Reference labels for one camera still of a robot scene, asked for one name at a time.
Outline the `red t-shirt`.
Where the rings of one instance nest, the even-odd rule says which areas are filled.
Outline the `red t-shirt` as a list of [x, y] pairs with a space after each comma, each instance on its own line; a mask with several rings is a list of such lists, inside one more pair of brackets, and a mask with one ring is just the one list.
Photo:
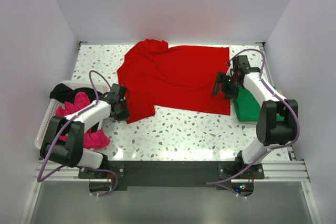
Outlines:
[[228, 47], [137, 43], [117, 70], [119, 83], [130, 91], [127, 123], [153, 116], [155, 106], [230, 115], [230, 102], [212, 94], [218, 72], [228, 70], [229, 56]]

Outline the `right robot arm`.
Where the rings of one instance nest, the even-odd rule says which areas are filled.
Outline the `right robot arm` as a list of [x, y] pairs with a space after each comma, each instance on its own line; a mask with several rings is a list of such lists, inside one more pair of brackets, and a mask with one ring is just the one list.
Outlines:
[[288, 147], [298, 140], [298, 102], [288, 100], [273, 88], [258, 68], [239, 68], [231, 75], [219, 72], [212, 95], [222, 92], [224, 99], [232, 100], [239, 89], [248, 90], [260, 105], [256, 124], [256, 138], [238, 154], [240, 162], [234, 165], [234, 173], [246, 178], [253, 171], [252, 165], [260, 163], [271, 151]]

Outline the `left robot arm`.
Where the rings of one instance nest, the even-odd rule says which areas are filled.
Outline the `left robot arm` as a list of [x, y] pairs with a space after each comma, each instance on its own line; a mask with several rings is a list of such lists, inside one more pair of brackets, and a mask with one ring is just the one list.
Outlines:
[[85, 108], [66, 116], [53, 116], [47, 126], [40, 157], [68, 167], [88, 166], [97, 178], [108, 174], [109, 165], [103, 155], [85, 150], [85, 133], [99, 122], [111, 117], [117, 121], [130, 116], [126, 99], [117, 95], [100, 97]]

